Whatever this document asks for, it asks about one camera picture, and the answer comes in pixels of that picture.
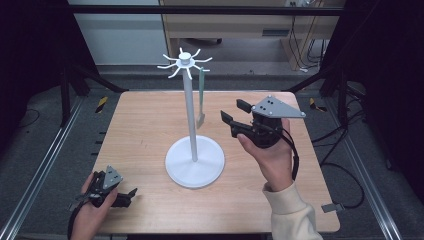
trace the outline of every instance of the person's right hand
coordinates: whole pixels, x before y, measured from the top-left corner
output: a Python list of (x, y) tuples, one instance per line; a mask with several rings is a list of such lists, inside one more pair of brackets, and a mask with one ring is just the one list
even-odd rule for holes
[[(283, 128), (290, 133), (290, 122), (286, 118), (282, 118)], [(273, 146), (262, 149), (256, 145), (245, 135), (238, 134), (237, 138), (244, 150), (248, 152), (259, 164), (265, 179), (268, 181), (269, 187), (273, 192), (279, 192), (293, 184), (292, 180), (292, 149), (282, 139)]]

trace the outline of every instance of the cable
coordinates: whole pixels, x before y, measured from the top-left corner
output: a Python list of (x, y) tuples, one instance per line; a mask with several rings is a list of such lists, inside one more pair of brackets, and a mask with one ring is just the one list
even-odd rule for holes
[[(298, 66), (299, 68), (311, 68), (311, 67), (316, 67), (316, 66), (318, 66), (318, 65), (308, 65), (308, 64), (305, 64), (305, 63), (302, 61), (302, 56), (301, 56), (301, 54), (300, 54), (299, 45), (297, 44), (296, 33), (294, 32), (294, 24), (295, 24), (295, 21), (296, 21), (296, 16), (293, 16), (293, 17), (292, 17), (292, 26), (291, 26), (290, 36), (289, 36), (289, 47), (290, 47), (290, 50), (291, 50), (291, 52), (292, 52), (292, 54), (293, 54), (293, 56), (294, 56), (294, 58), (295, 58), (295, 60), (296, 60), (296, 64), (297, 64), (297, 66)], [(291, 46), (291, 39), (292, 39), (292, 36), (294, 37), (294, 42), (295, 42), (295, 44), (296, 44), (297, 53), (299, 54), (299, 60), (300, 60), (300, 62), (301, 62), (301, 63), (302, 63), (305, 67), (301, 67), (301, 66), (300, 66), (299, 61), (298, 61), (298, 59), (297, 59), (297, 57), (296, 57), (296, 54), (295, 54), (295, 53), (294, 53), (294, 51), (293, 51), (293, 48), (292, 48), (292, 46)]]
[[(267, 125), (264, 125), (262, 123), (259, 122), (254, 122), (254, 124), (256, 126), (258, 126), (259, 128), (262, 128), (262, 130), (265, 130), (267, 132), (273, 133), (277, 136), (279, 136), (281, 139), (283, 139), (292, 149), (293, 151), (293, 169), (292, 169), (292, 179), (296, 180), (296, 176), (297, 176), (297, 172), (299, 170), (299, 154), (297, 152), (296, 146), (294, 145), (294, 141), (292, 136), (290, 135), (290, 133), (282, 128), (282, 127), (277, 127), (276, 129), (273, 129)], [(282, 133), (282, 131), (284, 131), (287, 136), (289, 136), (289, 138), (287, 138), (286, 136), (284, 136), (284, 134)]]
[[(348, 107), (351, 103), (353, 103), (353, 102), (355, 102), (355, 101), (357, 101), (357, 99), (353, 99), (353, 100), (351, 100), (351, 101), (349, 101), (347, 104), (346, 104), (346, 107)], [(329, 133), (327, 133), (327, 134), (325, 134), (323, 137), (320, 137), (320, 138), (318, 138), (318, 139), (316, 139), (316, 140), (313, 140), (312, 142), (318, 142), (318, 141), (321, 141), (321, 140), (323, 140), (323, 139), (325, 139), (325, 138), (327, 138), (327, 137), (329, 137), (329, 136), (332, 136), (332, 135), (334, 135), (335, 133), (337, 133), (340, 129), (344, 129), (344, 131), (343, 131), (343, 133), (339, 136), (339, 138), (337, 139), (337, 141), (334, 143), (334, 144), (326, 144), (326, 145), (321, 145), (321, 146), (331, 146), (332, 145), (332, 147), (331, 147), (331, 149), (328, 151), (328, 153), (325, 155), (325, 157), (323, 158), (323, 160), (319, 163), (319, 166), (322, 168), (322, 167), (324, 167), (324, 166), (330, 166), (330, 167), (335, 167), (335, 168), (338, 168), (338, 169), (340, 169), (340, 170), (342, 170), (343, 172), (345, 172), (346, 174), (348, 174), (355, 182), (356, 182), (356, 184), (359, 186), (359, 188), (360, 188), (360, 190), (361, 190), (361, 198), (360, 198), (360, 200), (359, 200), (359, 202), (358, 203), (356, 203), (356, 204), (354, 204), (354, 205), (344, 205), (343, 204), (343, 207), (345, 208), (345, 209), (355, 209), (355, 208), (357, 208), (357, 207), (359, 207), (360, 205), (362, 205), (362, 203), (364, 202), (364, 200), (365, 200), (365, 192), (364, 192), (364, 188), (362, 187), (362, 185), (361, 185), (361, 183), (359, 182), (359, 180), (351, 173), (351, 172), (349, 172), (346, 168), (344, 168), (344, 167), (342, 167), (342, 166), (340, 166), (340, 165), (338, 165), (338, 164), (335, 164), (335, 163), (327, 163), (326, 161), (327, 161), (327, 159), (328, 159), (328, 157), (330, 156), (330, 154), (334, 151), (334, 149), (337, 147), (337, 145), (346, 137), (346, 135), (347, 135), (347, 133), (348, 133), (348, 130), (347, 130), (347, 126), (349, 126), (349, 125), (351, 125), (351, 124), (353, 124), (353, 123), (355, 123), (358, 119), (355, 119), (356, 117), (358, 117), (358, 116), (361, 116), (361, 115), (363, 115), (364, 114), (364, 111), (363, 110), (359, 110), (359, 111), (357, 111), (355, 114), (353, 114), (352, 116), (350, 116), (349, 118), (348, 118), (348, 123), (347, 123), (347, 125), (346, 126), (339, 126), (339, 127), (337, 127), (336, 129), (334, 129), (333, 131), (331, 131), (331, 132), (329, 132)]]
[[(346, 208), (346, 209), (354, 209), (354, 208), (357, 208), (357, 207), (361, 206), (362, 203), (364, 203), (364, 200), (365, 200), (365, 191), (364, 191), (364, 188), (359, 183), (359, 180), (355, 176), (353, 176), (352, 173), (350, 173), (344, 167), (342, 167), (340, 165), (337, 165), (335, 163), (324, 163), (321, 167), (323, 167), (323, 166), (335, 167), (335, 168), (338, 168), (338, 169), (342, 170), (343, 172), (345, 172), (346, 174), (348, 174), (356, 182), (356, 184), (359, 186), (359, 189), (361, 190), (361, 199), (359, 200), (359, 202), (357, 204), (354, 204), (354, 205), (343, 205), (344, 208)], [(334, 200), (333, 200), (333, 203), (334, 204), (340, 204), (339, 202), (336, 202)]]
[(33, 123), (35, 123), (39, 118), (40, 118), (40, 112), (39, 111), (37, 111), (37, 110), (35, 110), (35, 109), (32, 109), (32, 108), (30, 108), (30, 109), (27, 109), (27, 112), (28, 111), (34, 111), (35, 113), (37, 113), (37, 117), (35, 117), (35, 119), (34, 120), (32, 120), (30, 123), (27, 123), (27, 124), (25, 124), (25, 125), (20, 125), (20, 126), (18, 126), (18, 128), (24, 128), (24, 127), (28, 127), (29, 125), (31, 125), (31, 124), (33, 124)]
[(88, 185), (89, 187), (87, 188), (87, 190), (85, 191), (84, 194), (82, 194), (81, 197), (83, 200), (79, 202), (78, 206), (72, 211), (71, 216), (69, 217), (69, 221), (68, 221), (68, 240), (71, 239), (72, 237), (72, 231), (74, 229), (74, 222), (75, 222), (75, 218), (77, 217), (79, 211), (81, 210), (81, 208), (88, 202), (90, 202), (89, 200), (86, 200), (90, 194), (90, 187), (93, 185), (93, 183), (96, 181), (97, 177), (99, 176), (98, 172), (94, 172), (93, 173), (93, 178), (90, 181), (90, 185)]

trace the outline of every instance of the gray floor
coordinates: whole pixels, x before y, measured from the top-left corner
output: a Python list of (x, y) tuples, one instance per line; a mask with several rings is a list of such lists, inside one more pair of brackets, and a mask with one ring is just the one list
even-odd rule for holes
[[(308, 73), (291, 71), (281, 44), (276, 39), (224, 39), (220, 45), (214, 40), (188, 39), (182, 41), (181, 46), (192, 53), (201, 48), (202, 52), (198, 59), (210, 56), (214, 58), (209, 65), (205, 64), (205, 67), (211, 69), (211, 73), (206, 77), (206, 90), (287, 89), (317, 71), (317, 68), (311, 68)], [(99, 66), (99, 69), (105, 78), (121, 87), (138, 90), (182, 89), (182, 83), (178, 78), (166, 78), (170, 72), (163, 73), (152, 67), (129, 66), (122, 71), (114, 67)], [(94, 165), (96, 153), (101, 147), (96, 142), (103, 140), (103, 133), (107, 131), (119, 100), (119, 94), (112, 93), (92, 81), (89, 81), (89, 84), (92, 87), (89, 96), (72, 97), (75, 103), (82, 102), (80, 112), (37, 198), (21, 223), (19, 230), (21, 238), (64, 239), (69, 218), (66, 207), (79, 192), (81, 184)], [(328, 109), (336, 103), (336, 96), (330, 98), (319, 96), (317, 90), (320, 84), (321, 82), (317, 82), (296, 94), (301, 110), (307, 113), (305, 123), (311, 139), (321, 137), (337, 127), (331, 111), (322, 112), (309, 107), (311, 97), (315, 99), (317, 106)], [(105, 108), (101, 114), (95, 113), (97, 104), (103, 96), (109, 98)], [(361, 110), (361, 105), (356, 101), (349, 107), (349, 115)], [(18, 205), (60, 130), (59, 88), (55, 87), (34, 96), (28, 104), (28, 109), (32, 110), (28, 110), (22, 125), (30, 124), (34, 120), (35, 122), (18, 129), (9, 149), (1, 155), (0, 224), (2, 226)], [(339, 212), (341, 229), (336, 233), (322, 233), (324, 238), (424, 239), (423, 205), (401, 173), (387, 170), (378, 143), (363, 120), (364, 116), (361, 116), (351, 122), (348, 138), (354, 143), (402, 237), (390, 238), (384, 235), (382, 225), (375, 217), (375, 209), (367, 197), (360, 207)], [(315, 144), (324, 145), (315, 148), (319, 161), (322, 161), (330, 150), (331, 145), (328, 144), (334, 143), (339, 136), (340, 133)], [(357, 176), (351, 159), (346, 151), (345, 142), (342, 142), (331, 153), (327, 162), (337, 163)], [(360, 188), (347, 174), (333, 167), (323, 167), (322, 171), (334, 201), (352, 205), (360, 200)]]

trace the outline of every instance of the wooden table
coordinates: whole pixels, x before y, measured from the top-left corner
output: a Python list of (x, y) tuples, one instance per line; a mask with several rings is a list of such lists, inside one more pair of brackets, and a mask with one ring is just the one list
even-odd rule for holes
[[(232, 138), (220, 110), (249, 123), (252, 116), (236, 107), (241, 98), (256, 104), (268, 94), (299, 108), (286, 92), (205, 92), (205, 122), (198, 135), (215, 140), (225, 154), (221, 176), (211, 185), (190, 190), (177, 185), (165, 170), (173, 143), (188, 136), (184, 92), (125, 92), (116, 107), (94, 170), (112, 165), (124, 177), (119, 192), (139, 190), (129, 208), (111, 209), (103, 233), (267, 233), (271, 208), (261, 190), (265, 179), (255, 160)], [(198, 103), (198, 93), (194, 92)], [(327, 186), (303, 119), (291, 120), (300, 157), (297, 186), (316, 210), (317, 229), (340, 227), (336, 213), (323, 213), (331, 203)]]

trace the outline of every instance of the white stand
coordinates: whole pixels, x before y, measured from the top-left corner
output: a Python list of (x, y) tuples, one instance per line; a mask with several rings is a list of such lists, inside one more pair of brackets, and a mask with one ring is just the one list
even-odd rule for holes
[(171, 146), (166, 154), (165, 167), (172, 180), (191, 189), (202, 188), (214, 182), (221, 175), (225, 165), (224, 152), (219, 144), (208, 137), (196, 135), (190, 68), (194, 66), (200, 69), (195, 65), (196, 62), (207, 62), (212, 59), (194, 60), (199, 52), (200, 49), (191, 56), (180, 48), (179, 59), (164, 55), (168, 60), (176, 61), (174, 64), (167, 67), (158, 66), (162, 69), (178, 66), (169, 78), (174, 77), (181, 68), (186, 70), (183, 71), (183, 80), (190, 136), (178, 140)]

